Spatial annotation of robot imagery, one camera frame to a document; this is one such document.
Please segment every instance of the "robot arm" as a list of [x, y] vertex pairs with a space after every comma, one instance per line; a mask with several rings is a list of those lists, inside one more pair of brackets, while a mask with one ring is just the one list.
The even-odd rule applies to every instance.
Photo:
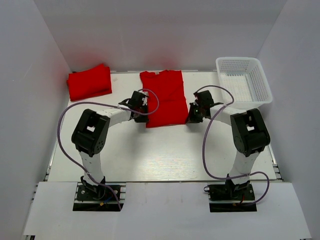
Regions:
[[[190, 103], [187, 123], [200, 123], [203, 118], [211, 119], [222, 107], [222, 103], [214, 103], [208, 90], [194, 93], [195, 102]], [[230, 192], [247, 189], [249, 174], [259, 154], [270, 143], [270, 136], [260, 111], [257, 108], [241, 110], [226, 107], [215, 120], [228, 124], [232, 128], [233, 142], [237, 149], [234, 164], [227, 177], [247, 175], [227, 180]]]
[[[147, 93], [134, 91], [132, 97], [119, 103], [141, 113], [148, 112]], [[107, 108], [95, 112], [91, 109], [83, 111], [78, 124], [73, 131], [71, 141], [79, 151], [83, 166], [88, 173], [99, 183], [105, 184], [106, 178], [101, 169], [100, 152], [106, 143], [108, 129], [118, 123], [134, 119], [137, 123], [148, 122], [148, 116], [123, 110]], [[81, 177], [82, 184], [89, 189], [96, 198], [104, 194], [104, 189], [94, 183], [87, 175]]]

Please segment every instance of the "red cloth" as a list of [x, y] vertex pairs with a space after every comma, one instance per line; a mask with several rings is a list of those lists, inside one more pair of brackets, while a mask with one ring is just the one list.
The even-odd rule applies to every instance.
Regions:
[[[148, 116], [147, 128], [186, 123], [188, 107], [181, 71], [165, 70], [159, 74], [144, 71], [140, 73], [140, 79], [143, 88], [152, 90], [160, 102], [158, 110]], [[157, 100], [152, 93], [149, 93], [149, 112], [156, 107]]]
[[66, 83], [71, 101], [112, 93], [110, 68], [103, 64], [86, 71], [70, 73]]

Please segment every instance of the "basket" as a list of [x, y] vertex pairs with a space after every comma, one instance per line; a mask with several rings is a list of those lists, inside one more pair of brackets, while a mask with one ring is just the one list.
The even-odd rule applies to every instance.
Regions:
[[[265, 72], [254, 57], [219, 57], [215, 61], [219, 83], [234, 97], [233, 108], [252, 109], [269, 104], [273, 97]], [[228, 103], [231, 97], [225, 91], [223, 100]]]

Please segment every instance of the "folded red cloth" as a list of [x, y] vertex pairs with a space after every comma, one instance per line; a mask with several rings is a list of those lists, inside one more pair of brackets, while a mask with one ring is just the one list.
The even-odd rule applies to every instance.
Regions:
[[[188, 107], [181, 71], [165, 70], [159, 74], [144, 71], [140, 73], [140, 79], [143, 88], [152, 90], [160, 102], [158, 110], [148, 116], [147, 128], [186, 123]], [[156, 107], [157, 99], [150, 93], [148, 98], [149, 112]]]
[[70, 73], [66, 83], [71, 101], [112, 93], [110, 68], [103, 64], [86, 71]]

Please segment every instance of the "white wall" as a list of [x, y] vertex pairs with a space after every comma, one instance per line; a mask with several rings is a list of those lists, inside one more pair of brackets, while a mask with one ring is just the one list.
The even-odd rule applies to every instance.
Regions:
[[32, 0], [0, 0], [0, 233], [21, 239], [44, 179], [69, 71]]
[[288, 0], [258, 55], [273, 93], [263, 108], [282, 176], [320, 239], [320, 1]]
[[34, 0], [72, 70], [215, 68], [256, 57], [286, 0]]

